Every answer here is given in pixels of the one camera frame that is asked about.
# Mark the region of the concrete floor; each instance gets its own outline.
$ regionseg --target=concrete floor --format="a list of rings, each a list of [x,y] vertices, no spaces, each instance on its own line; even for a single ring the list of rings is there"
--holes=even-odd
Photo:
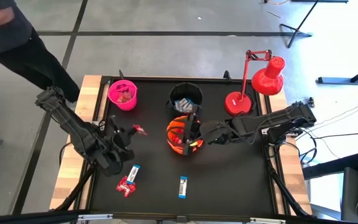
[[[64,31],[73,30],[81,2],[17,0],[37,30]],[[297,26],[311,5],[288,2],[274,6],[258,0],[92,0],[88,1],[80,30],[273,32],[280,31],[279,23]],[[336,98],[338,93],[356,94],[358,90],[318,86],[315,80],[358,73],[356,21],[357,0],[319,3],[302,27],[314,36],[296,39],[290,49],[285,47],[289,37],[77,37],[67,70],[79,85],[84,75],[117,75],[119,69],[127,76],[178,77],[222,77],[229,70],[233,78],[241,78],[246,50],[271,49],[287,61],[283,74],[289,103],[309,96]],[[42,39],[62,60],[69,37]],[[252,63],[250,76],[264,66],[262,62]],[[4,139],[0,146],[0,215],[10,212],[40,125],[43,111],[34,105],[38,93],[39,89],[0,66],[0,138]],[[67,135],[51,122],[24,212],[48,210],[58,172],[58,150],[66,139]],[[323,152],[321,155],[321,162],[329,157]]]

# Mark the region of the black bucket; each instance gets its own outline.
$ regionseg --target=black bucket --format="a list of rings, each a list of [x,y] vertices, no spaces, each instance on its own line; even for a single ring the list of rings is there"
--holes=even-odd
[[[167,107],[171,109],[175,118],[187,115],[187,113],[175,109],[175,101],[183,98],[188,98],[192,100],[194,104],[201,106],[203,103],[203,92],[193,83],[184,82],[175,85],[171,89],[171,92],[169,93],[169,100],[167,101]]]

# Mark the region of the wooden frame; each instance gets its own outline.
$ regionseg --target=wooden frame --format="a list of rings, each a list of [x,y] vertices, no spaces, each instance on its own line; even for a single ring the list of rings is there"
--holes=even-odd
[[[80,91],[80,97],[77,102],[75,113],[84,121],[92,121],[96,102],[98,99],[99,88],[101,84],[101,75],[85,75]],[[102,94],[102,102],[100,103],[99,114],[97,120],[102,119],[105,102],[107,100],[108,86],[105,85]],[[267,112],[264,96],[260,95],[260,102],[262,106],[262,113]],[[281,110],[287,107],[284,91],[270,97],[270,107],[272,111]],[[295,143],[293,138],[287,138],[290,143]],[[285,185],[295,198],[295,200],[302,206],[302,208],[311,214],[310,201],[306,191],[305,180],[303,178],[302,168],[298,158],[298,151],[292,146],[283,145],[280,148],[280,157],[282,160],[282,169],[284,173]],[[81,168],[83,166],[83,159],[79,156],[72,145],[67,146],[63,154],[62,164],[58,173],[55,190],[53,192],[50,208],[58,207],[64,199],[70,194],[81,175]],[[81,197],[80,208],[85,208],[86,199],[89,191],[89,182],[83,189]],[[279,214],[284,214],[282,197],[279,188],[275,184],[275,194],[277,200],[277,207]]]

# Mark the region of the orange basket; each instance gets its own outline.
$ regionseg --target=orange basket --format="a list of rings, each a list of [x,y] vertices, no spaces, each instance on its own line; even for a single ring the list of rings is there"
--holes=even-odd
[[[174,142],[173,138],[175,138],[175,137],[179,137],[179,138],[182,137],[182,136],[178,136],[177,134],[175,134],[174,131],[178,132],[180,129],[184,130],[184,128],[185,128],[184,121],[186,121],[186,119],[187,119],[187,116],[181,116],[179,118],[176,118],[173,121],[171,121],[167,127],[167,135],[168,135],[168,139],[170,140],[169,141],[167,139],[167,142],[175,152],[177,152],[181,155],[183,155],[183,146],[180,146],[179,144],[174,145],[171,142]],[[198,140],[195,143],[193,143],[192,144],[193,152],[195,152],[198,148],[200,148],[203,145],[203,143],[204,143],[203,140]]]

